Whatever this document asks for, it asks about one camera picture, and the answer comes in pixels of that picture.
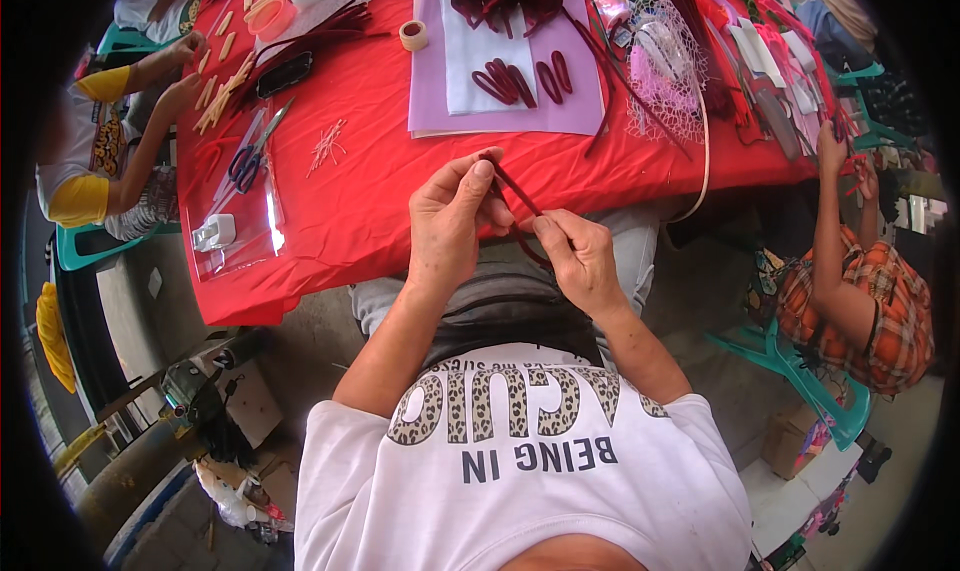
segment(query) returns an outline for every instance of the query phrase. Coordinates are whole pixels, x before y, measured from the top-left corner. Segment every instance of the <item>white t-shirt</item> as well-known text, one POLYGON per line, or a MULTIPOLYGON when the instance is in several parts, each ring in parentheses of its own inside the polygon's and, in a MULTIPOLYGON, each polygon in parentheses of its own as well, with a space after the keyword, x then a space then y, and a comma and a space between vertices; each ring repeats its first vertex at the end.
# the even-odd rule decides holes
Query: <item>white t-shirt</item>
POLYGON ((388 420, 307 421, 295 569, 498 569, 565 534, 650 571, 743 569, 750 507, 702 396, 661 406, 574 355, 513 343, 441 362, 388 420))
POLYGON ((193 0, 174 0, 167 8, 166 14, 156 23, 151 23, 148 21, 150 11, 153 10, 157 1, 117 0, 113 5, 113 22, 121 28, 137 28, 157 44, 163 44, 187 34, 189 29, 182 30, 181 23, 191 18, 190 11, 186 7, 192 4, 193 0))
POLYGON ((74 139, 63 161, 36 167, 36 195, 43 215, 50 218, 54 193, 67 180, 93 174, 118 181, 135 148, 128 147, 140 132, 120 119, 121 102, 102 102, 76 83, 67 88, 73 104, 74 139))

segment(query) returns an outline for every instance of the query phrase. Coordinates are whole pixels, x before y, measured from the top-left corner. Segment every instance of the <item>blue-handled scissors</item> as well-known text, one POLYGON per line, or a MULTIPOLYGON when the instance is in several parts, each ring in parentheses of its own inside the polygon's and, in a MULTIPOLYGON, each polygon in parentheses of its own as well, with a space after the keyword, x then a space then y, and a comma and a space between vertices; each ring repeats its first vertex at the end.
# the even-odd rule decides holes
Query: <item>blue-handled scissors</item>
POLYGON ((269 138, 270 134, 277 128, 277 125, 283 119, 283 115, 287 114, 287 109, 290 109, 293 102, 294 98, 291 97, 290 101, 283 105, 282 109, 276 111, 276 114, 270 119, 270 123, 267 124, 267 128, 264 129, 260 139, 253 144, 245 145, 234 154, 233 160, 230 161, 230 166, 226 169, 226 176, 233 182, 233 185, 236 186, 239 194, 246 194, 250 191, 251 186, 254 185, 254 180, 257 179, 257 172, 260 169, 260 161, 263 158, 263 147, 267 143, 267 138, 269 138))

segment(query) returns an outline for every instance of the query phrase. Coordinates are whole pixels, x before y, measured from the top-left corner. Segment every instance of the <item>fingernail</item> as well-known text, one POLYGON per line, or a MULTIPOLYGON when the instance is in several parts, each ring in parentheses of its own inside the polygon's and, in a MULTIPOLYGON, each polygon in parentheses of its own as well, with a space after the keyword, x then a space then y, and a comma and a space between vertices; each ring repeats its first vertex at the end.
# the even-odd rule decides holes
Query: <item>fingernail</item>
POLYGON ((477 161, 473 165, 473 174, 481 180, 488 180, 494 174, 494 166, 490 161, 477 161))
POLYGON ((550 229, 550 219, 547 217, 534 218, 534 231, 541 232, 550 229))

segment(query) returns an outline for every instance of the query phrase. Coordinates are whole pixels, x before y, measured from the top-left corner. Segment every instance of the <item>red tablecloth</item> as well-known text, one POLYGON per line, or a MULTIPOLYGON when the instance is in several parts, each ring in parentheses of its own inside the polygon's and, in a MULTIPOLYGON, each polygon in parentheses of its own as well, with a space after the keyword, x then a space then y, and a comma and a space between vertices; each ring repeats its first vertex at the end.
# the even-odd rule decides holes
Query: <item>red tablecloth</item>
MULTIPOLYGON (((740 7, 738 0, 729 1, 740 7)), ((242 4, 243 0, 233 0, 230 5, 234 15, 229 30, 237 34, 227 60, 216 60, 226 36, 208 35, 213 52, 204 79, 217 74, 218 84, 223 82, 253 49, 254 38, 242 24, 242 4)), ((204 1, 197 29, 206 32, 222 7, 223 1, 204 1)), ((412 17, 412 8, 413 0, 372 0, 371 29, 396 35, 412 17)), ((308 79, 282 92, 275 98, 279 102, 271 104, 270 110, 277 110, 296 97, 269 145, 285 217, 284 253, 204 282, 191 269, 199 310, 210 325, 278 324, 303 295, 401 271, 410 249, 410 194, 451 158, 489 145, 504 148, 504 167, 544 209, 565 207, 586 213, 700 190, 702 145, 686 146, 694 158, 690 162, 666 140, 651 142, 628 135, 622 89, 612 105, 609 132, 585 160, 591 138, 579 135, 524 132, 412 140, 407 132, 410 54, 399 39, 350 43, 326 56, 314 61, 308 79), (339 139, 347 154, 337 151, 338 165, 327 160, 306 179, 321 132, 338 119, 347 121, 339 139)), ((443 88, 441 80, 438 89, 443 88)), ((192 128, 199 115, 191 109, 178 125, 192 128)), ((247 115, 237 121, 228 135, 242 135, 249 119, 247 115)), ((776 142, 741 145, 732 121, 711 119, 709 130, 710 189, 793 183, 816 174, 803 159, 787 163, 776 142)), ((215 184, 230 162, 235 145, 211 175, 214 180, 186 193, 199 172, 193 165, 196 149, 211 133, 216 136, 220 131, 217 127, 201 137, 182 130, 177 135, 177 183, 184 217, 192 211, 196 219, 208 210, 215 184)), ((509 192, 507 199, 510 208, 522 211, 509 192)), ((186 229, 184 247, 192 261, 186 229)))

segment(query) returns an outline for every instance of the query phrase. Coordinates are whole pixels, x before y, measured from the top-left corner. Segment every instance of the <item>plaid shirt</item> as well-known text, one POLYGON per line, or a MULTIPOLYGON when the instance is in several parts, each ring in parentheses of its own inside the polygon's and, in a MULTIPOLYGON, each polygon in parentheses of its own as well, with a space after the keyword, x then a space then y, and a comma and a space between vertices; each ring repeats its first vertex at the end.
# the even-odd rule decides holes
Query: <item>plaid shirt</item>
MULTIPOLYGON (((864 251, 854 232, 843 225, 841 230, 846 250, 843 280, 876 302, 866 350, 848 345, 810 304, 810 264, 792 265, 780 283, 776 309, 780 332, 794 344, 809 347, 829 371, 849 373, 872 392, 900 393, 920 380, 933 358, 930 288, 889 244, 878 241, 864 251)), ((811 261, 812 254, 806 253, 802 262, 811 261)))

